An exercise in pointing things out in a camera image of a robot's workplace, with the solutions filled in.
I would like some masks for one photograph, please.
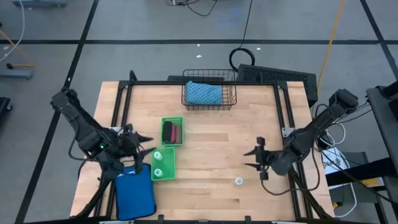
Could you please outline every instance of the wooden tabletop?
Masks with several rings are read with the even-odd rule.
[[[102,126],[110,126],[118,82],[104,82],[99,94],[94,118]],[[311,121],[307,98],[302,82],[288,83],[289,96],[297,128]],[[267,150],[280,150],[282,138],[272,86],[237,86],[238,103],[229,111],[187,111],[181,104],[181,86],[135,85],[129,107],[127,123],[144,136],[154,140],[144,147],[160,146],[161,119],[183,116],[185,140],[177,146],[176,179],[154,182],[157,213],[144,219],[157,219],[163,214],[166,220],[294,220],[291,194],[273,196],[260,184],[259,173],[245,166],[254,162],[254,156],[243,154],[256,145],[256,137],[266,139]],[[124,91],[119,110],[118,125],[123,112]],[[280,91],[286,126],[287,113],[283,92]],[[327,213],[334,216],[326,184],[322,160],[315,153],[320,168],[321,182],[312,192]],[[150,156],[145,158],[150,163]],[[311,156],[303,166],[308,188],[315,186],[317,172]],[[98,188],[101,169],[95,162],[82,168],[71,215],[76,215]],[[243,178],[243,185],[234,185],[234,179]],[[288,177],[269,172],[265,186],[273,192],[289,188]],[[301,216],[305,217],[302,194],[298,193]],[[101,214],[105,214],[108,191],[103,197]]]

